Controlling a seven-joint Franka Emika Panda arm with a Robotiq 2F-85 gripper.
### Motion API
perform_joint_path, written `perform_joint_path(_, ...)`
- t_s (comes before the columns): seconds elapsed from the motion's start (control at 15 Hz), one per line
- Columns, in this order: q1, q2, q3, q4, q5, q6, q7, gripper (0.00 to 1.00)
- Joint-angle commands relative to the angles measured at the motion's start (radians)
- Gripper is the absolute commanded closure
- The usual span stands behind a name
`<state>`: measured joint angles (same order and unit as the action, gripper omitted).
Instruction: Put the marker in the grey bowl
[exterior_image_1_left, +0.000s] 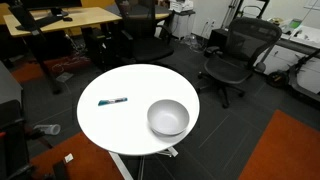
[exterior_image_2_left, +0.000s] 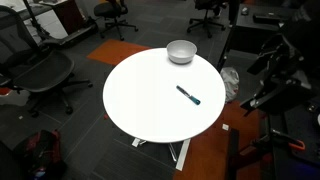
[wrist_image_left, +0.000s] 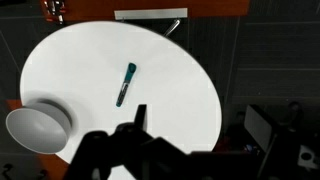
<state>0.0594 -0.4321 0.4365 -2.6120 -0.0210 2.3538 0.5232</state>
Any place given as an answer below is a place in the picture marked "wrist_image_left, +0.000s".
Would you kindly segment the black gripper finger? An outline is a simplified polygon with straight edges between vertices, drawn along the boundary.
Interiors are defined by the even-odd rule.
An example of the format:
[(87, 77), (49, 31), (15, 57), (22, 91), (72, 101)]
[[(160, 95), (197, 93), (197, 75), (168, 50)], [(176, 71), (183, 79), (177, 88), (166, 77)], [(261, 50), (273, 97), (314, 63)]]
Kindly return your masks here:
[(147, 105), (140, 104), (134, 119), (134, 124), (142, 130), (147, 129)]

